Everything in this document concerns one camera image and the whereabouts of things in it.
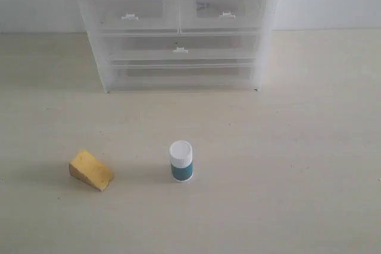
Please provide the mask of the white capped teal bottle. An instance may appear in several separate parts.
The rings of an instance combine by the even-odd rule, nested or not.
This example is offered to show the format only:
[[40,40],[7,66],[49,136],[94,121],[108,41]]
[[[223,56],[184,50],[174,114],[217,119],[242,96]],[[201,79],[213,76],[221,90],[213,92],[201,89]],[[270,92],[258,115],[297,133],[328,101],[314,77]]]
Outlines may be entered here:
[[169,147],[172,177],[178,182],[185,182],[193,176],[193,149],[189,142],[178,140]]

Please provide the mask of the yellow wedge block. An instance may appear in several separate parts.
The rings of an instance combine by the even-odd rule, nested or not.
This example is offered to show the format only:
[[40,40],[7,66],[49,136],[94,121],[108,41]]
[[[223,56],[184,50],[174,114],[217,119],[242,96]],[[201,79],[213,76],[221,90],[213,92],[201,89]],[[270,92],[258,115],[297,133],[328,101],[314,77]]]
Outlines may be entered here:
[[70,161],[68,169],[72,177],[100,192],[114,179],[114,172],[87,150],[80,150]]

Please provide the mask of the bottom wide clear drawer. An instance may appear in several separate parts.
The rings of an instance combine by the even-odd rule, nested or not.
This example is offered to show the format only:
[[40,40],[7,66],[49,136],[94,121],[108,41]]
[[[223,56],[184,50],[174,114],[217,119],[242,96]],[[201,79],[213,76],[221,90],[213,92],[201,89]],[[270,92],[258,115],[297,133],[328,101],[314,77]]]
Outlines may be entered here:
[[235,86],[250,84],[253,59],[113,61],[110,84],[127,86]]

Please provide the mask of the wide clear drawer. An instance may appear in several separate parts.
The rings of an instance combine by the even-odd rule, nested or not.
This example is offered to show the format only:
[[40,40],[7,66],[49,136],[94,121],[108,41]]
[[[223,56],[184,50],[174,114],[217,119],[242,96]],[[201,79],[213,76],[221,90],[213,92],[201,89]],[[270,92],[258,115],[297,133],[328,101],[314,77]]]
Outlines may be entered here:
[[104,36],[110,60],[244,59],[254,58],[256,35]]
[[127,86],[235,86],[250,84],[253,59],[113,61],[110,84]]

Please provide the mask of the middle wide clear drawer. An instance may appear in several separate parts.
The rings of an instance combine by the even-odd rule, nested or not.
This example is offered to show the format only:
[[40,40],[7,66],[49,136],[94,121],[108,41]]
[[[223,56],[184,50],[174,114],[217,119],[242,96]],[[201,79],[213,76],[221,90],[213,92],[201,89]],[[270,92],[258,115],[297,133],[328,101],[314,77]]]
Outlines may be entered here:
[[254,58],[256,35],[104,36],[110,60],[244,59]]

